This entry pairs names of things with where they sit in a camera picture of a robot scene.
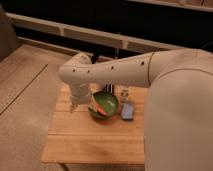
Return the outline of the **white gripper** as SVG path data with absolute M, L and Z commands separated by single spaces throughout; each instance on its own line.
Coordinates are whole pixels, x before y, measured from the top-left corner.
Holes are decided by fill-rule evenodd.
M 73 113 L 78 105 L 87 104 L 91 101 L 91 90 L 87 83 L 70 85 L 70 113 Z

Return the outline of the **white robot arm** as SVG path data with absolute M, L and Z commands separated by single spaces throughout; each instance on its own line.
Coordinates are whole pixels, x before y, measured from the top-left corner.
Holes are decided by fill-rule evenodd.
M 59 69 L 71 99 L 83 104 L 91 83 L 148 89 L 146 171 L 213 171 L 213 53 L 176 49 L 93 64 L 79 53 Z

